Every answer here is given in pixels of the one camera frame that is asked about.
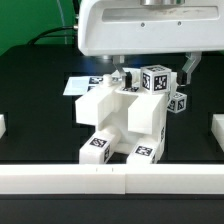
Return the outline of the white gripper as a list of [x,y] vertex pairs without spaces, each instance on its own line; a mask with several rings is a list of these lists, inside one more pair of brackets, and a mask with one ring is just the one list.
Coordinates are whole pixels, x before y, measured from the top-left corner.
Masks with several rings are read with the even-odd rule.
[[132,87],[132,74],[122,67],[125,57],[114,55],[188,52],[176,79],[188,85],[201,61],[197,51],[224,50],[224,0],[82,0],[78,48],[87,56],[113,56],[125,89]]

